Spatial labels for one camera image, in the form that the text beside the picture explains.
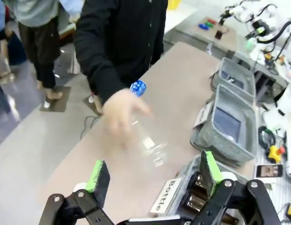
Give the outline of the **person's right hand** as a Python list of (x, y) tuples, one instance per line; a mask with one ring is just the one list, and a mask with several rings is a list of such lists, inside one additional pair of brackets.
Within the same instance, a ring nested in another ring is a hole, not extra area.
[(151, 114), (149, 105), (129, 89), (122, 89), (113, 94), (102, 109), (109, 134), (124, 149), (132, 140), (133, 113), (137, 112), (146, 116)]

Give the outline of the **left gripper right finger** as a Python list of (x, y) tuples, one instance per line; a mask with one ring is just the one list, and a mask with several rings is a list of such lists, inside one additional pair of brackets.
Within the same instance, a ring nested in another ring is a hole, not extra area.
[(208, 200), (192, 225), (219, 225), (228, 209), (237, 210), (246, 225), (280, 225), (281, 221), (261, 180), (245, 184), (225, 179), (212, 152), (203, 151), (200, 173), (207, 189)]

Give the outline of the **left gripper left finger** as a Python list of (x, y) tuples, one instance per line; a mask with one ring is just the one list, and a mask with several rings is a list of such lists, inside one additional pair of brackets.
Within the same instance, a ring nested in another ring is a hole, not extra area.
[(96, 161), (85, 187), (65, 197), (52, 194), (45, 204), (40, 225), (74, 225), (85, 218), (91, 225), (112, 225), (103, 210), (110, 174), (104, 160)]

